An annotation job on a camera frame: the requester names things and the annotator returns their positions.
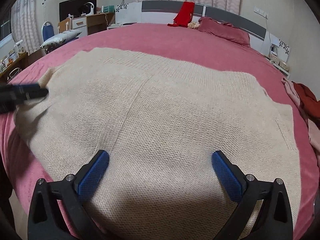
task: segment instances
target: window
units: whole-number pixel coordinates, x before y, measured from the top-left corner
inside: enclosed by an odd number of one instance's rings
[[[0,21],[0,41],[11,33],[10,10]]]

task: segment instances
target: pillow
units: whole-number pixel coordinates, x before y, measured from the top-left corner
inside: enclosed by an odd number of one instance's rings
[[[59,34],[54,35],[53,37],[47,39],[44,43],[42,43],[40,48],[48,49],[52,45],[59,47],[60,45],[64,44],[65,42],[68,42],[68,41],[74,39],[81,32],[82,31],[79,31],[79,30],[64,31],[63,33],[59,33]]]
[[[216,35],[228,41],[232,41],[244,47],[250,48],[250,36],[243,30],[234,27],[231,23],[218,23],[212,18],[201,17],[199,19],[199,31]]]

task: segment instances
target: window sill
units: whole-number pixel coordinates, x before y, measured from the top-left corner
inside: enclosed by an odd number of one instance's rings
[[[6,36],[4,39],[0,41],[0,49],[11,40],[13,40],[13,37],[12,37],[12,34],[10,33],[8,36]]]

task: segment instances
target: cream knitted sweater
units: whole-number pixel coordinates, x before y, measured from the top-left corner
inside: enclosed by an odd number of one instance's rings
[[[49,96],[17,109],[17,130],[54,180],[75,174],[99,149],[110,154],[86,205],[105,229],[125,239],[212,239],[236,206],[211,166],[218,149],[244,174],[282,178],[295,225],[292,109],[273,102],[252,75],[95,48],[39,82]]]

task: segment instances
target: blue chair backrest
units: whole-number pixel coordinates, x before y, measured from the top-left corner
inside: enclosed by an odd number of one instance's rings
[[[45,22],[42,25],[42,37],[45,42],[47,39],[54,36],[54,29],[51,22]]]

